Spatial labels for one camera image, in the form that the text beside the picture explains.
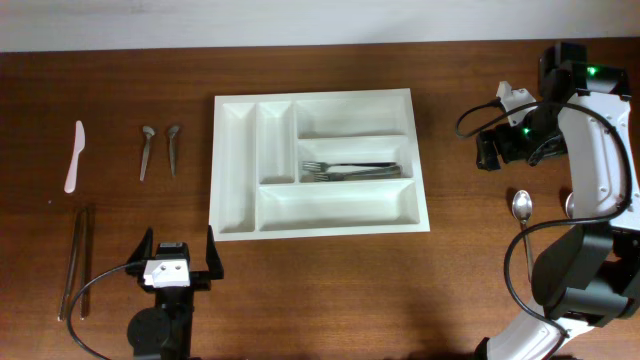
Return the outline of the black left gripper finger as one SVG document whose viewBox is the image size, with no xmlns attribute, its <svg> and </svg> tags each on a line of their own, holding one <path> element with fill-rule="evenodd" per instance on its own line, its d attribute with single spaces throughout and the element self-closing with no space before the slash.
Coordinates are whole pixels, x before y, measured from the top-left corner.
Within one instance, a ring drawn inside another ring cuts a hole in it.
<svg viewBox="0 0 640 360">
<path fill-rule="evenodd" d="M 212 226 L 208 226 L 205 261 L 208 267 L 210 280 L 222 280 L 224 278 L 224 267 L 216 249 Z"/>
<path fill-rule="evenodd" d="M 146 262 L 152 257 L 153 229 L 149 227 L 140 243 L 127 260 L 127 275 L 140 275 L 144 273 Z"/>
</svg>

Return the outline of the metal spoon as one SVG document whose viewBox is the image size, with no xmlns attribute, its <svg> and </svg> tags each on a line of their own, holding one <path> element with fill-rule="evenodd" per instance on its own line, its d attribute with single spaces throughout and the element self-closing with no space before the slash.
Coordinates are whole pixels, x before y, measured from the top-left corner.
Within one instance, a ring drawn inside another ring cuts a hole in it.
<svg viewBox="0 0 640 360">
<path fill-rule="evenodd" d="M 566 201 L 565 201 L 565 213 L 566 213 L 568 218 L 570 218 L 570 219 L 573 218 L 573 213 L 574 213 L 573 193 L 570 193 L 566 198 Z"/>
<path fill-rule="evenodd" d="M 530 194 L 526 190 L 518 190 L 512 199 L 511 212 L 513 217 L 519 222 L 522 231 L 527 229 L 527 223 L 533 214 L 533 202 Z M 523 237 L 528 279 L 532 279 L 534 268 L 534 253 L 529 237 Z"/>
</svg>

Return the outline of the metal fork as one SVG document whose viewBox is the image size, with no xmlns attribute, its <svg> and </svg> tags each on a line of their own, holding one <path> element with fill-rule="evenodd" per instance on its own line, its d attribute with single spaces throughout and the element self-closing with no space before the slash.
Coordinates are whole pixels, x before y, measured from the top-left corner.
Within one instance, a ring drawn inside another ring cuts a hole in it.
<svg viewBox="0 0 640 360">
<path fill-rule="evenodd" d="M 401 177 L 401 173 L 386 175 L 361 175 L 361 176 L 317 176 L 317 173 L 309 173 L 301 177 L 301 182 L 335 182 L 335 181 L 352 181 L 352 180 L 369 180 L 378 178 L 395 178 Z"/>
<path fill-rule="evenodd" d="M 327 163 L 317 161 L 303 161 L 302 169 L 309 172 L 326 172 L 332 167 L 351 166 L 351 167 L 389 167 L 394 166 L 395 162 L 375 162 L 375 163 Z"/>
<path fill-rule="evenodd" d="M 386 175 L 386 174 L 397 174 L 401 172 L 402 172 L 402 168 L 396 165 L 396 166 L 380 167 L 375 169 L 359 170 L 359 171 L 352 171 L 352 172 L 320 172 L 320 173 L 317 173 L 317 176 L 336 177 L 336 176 Z"/>
</svg>

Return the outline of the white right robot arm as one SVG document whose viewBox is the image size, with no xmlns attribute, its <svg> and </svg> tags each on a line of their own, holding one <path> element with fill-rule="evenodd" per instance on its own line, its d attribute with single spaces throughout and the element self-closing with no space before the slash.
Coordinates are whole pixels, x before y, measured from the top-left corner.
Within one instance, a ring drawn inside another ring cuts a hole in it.
<svg viewBox="0 0 640 360">
<path fill-rule="evenodd" d="M 573 211 L 540 253 L 532 298 L 478 359 L 549 359 L 571 339 L 639 307 L 639 182 L 629 139 L 631 91 L 621 68 L 592 64 L 583 45 L 560 42 L 538 65 L 537 96 L 501 83 L 501 114 L 472 131 L 478 168 L 530 166 L 567 155 Z"/>
</svg>

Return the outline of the metal chopstick left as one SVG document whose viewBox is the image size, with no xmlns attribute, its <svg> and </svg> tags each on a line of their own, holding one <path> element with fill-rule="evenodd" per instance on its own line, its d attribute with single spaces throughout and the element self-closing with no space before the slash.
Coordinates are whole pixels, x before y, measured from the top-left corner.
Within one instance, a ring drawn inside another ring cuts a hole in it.
<svg viewBox="0 0 640 360">
<path fill-rule="evenodd" d="M 69 255 L 68 266 L 66 270 L 64 290 L 61 296 L 57 320 L 64 321 L 68 315 L 69 297 L 73 289 L 74 276 L 76 271 L 77 256 L 83 231 L 83 218 L 85 217 L 85 209 L 81 208 L 76 212 L 74 229 L 72 233 L 71 249 Z"/>
</svg>

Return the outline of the pink plastic knife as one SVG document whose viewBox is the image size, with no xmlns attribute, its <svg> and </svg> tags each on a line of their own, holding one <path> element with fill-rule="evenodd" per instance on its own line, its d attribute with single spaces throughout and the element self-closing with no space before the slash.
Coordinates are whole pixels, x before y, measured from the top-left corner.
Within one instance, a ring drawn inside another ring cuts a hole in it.
<svg viewBox="0 0 640 360">
<path fill-rule="evenodd" d="M 75 137 L 72 157 L 64 184 L 64 192 L 71 194 L 76 189 L 79 157 L 86 146 L 86 134 L 81 121 L 75 123 Z"/>
</svg>

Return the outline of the white cutlery tray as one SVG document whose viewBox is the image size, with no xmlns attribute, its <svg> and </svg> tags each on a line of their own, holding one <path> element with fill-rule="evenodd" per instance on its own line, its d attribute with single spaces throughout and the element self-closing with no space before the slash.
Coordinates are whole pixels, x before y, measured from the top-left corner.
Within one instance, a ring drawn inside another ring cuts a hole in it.
<svg viewBox="0 0 640 360">
<path fill-rule="evenodd" d="M 427 232 L 411 91 L 214 100 L 209 224 L 219 241 Z M 395 162 L 402 176 L 301 182 L 303 161 Z"/>
</svg>

